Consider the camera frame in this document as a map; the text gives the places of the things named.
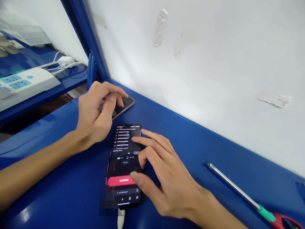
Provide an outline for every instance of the usb cable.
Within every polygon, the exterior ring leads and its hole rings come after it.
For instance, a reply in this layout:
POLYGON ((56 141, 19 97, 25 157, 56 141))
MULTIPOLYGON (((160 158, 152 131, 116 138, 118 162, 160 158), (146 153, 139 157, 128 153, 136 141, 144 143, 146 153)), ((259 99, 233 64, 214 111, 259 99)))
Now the usb cable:
POLYGON ((125 210, 120 210, 119 209, 119 214, 118 214, 118 229, 123 229, 124 220, 125 220, 125 210))

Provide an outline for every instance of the white power strip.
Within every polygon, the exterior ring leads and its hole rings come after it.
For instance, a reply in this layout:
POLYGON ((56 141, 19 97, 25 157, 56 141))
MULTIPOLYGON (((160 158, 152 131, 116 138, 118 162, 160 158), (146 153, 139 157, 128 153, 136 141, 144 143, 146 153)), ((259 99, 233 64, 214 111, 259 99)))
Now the white power strip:
POLYGON ((60 81, 54 75, 42 68, 31 68, 0 78, 0 111, 59 84, 60 81))

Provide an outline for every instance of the red scissors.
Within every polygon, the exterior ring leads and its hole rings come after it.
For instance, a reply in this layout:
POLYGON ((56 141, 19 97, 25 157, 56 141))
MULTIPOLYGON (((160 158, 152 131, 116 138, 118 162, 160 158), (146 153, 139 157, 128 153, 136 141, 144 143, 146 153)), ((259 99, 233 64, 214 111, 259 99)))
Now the red scissors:
POLYGON ((222 172, 220 172, 214 165, 207 162, 209 168, 211 168, 217 175, 219 175, 225 182, 227 182, 235 191, 237 191, 242 197, 244 197, 254 208, 261 214, 275 229, 286 229, 287 227, 283 224, 286 223, 286 226, 289 226, 290 229, 303 229, 300 224, 298 224, 293 219, 282 215, 280 213, 272 213, 267 211, 260 204, 256 203, 251 199, 246 193, 244 193, 237 185, 235 185, 229 178, 227 178, 222 172))

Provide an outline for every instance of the power adapter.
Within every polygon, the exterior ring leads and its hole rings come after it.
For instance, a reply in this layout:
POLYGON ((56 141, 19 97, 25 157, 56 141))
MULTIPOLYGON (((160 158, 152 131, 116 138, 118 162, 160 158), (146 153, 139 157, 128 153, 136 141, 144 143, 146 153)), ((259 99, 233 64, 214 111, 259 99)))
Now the power adapter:
POLYGON ((75 61, 72 57, 62 56, 61 58, 58 59, 57 63, 59 63, 60 67, 66 67, 69 64, 75 63, 75 61))

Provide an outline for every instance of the phone screen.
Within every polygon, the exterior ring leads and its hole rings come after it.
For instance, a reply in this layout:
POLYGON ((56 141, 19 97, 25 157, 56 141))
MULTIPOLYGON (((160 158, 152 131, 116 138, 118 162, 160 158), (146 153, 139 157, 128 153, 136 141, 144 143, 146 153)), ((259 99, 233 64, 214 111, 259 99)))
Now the phone screen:
POLYGON ((129 175, 132 171, 141 172, 138 159, 141 144, 131 140, 134 136, 141 136, 141 125, 115 127, 107 180, 120 209, 138 206, 141 201, 141 190, 129 175))
MULTIPOLYGON (((125 110, 127 110, 134 104, 134 100, 130 96, 128 98, 122 98, 122 101, 124 105, 123 107, 119 107, 117 104, 115 105, 114 111, 112 113, 112 120, 114 120, 114 118, 116 118, 118 115, 123 113, 125 110)), ((103 109, 103 102, 104 101, 101 102, 101 105, 98 109, 100 112, 102 112, 103 109)))

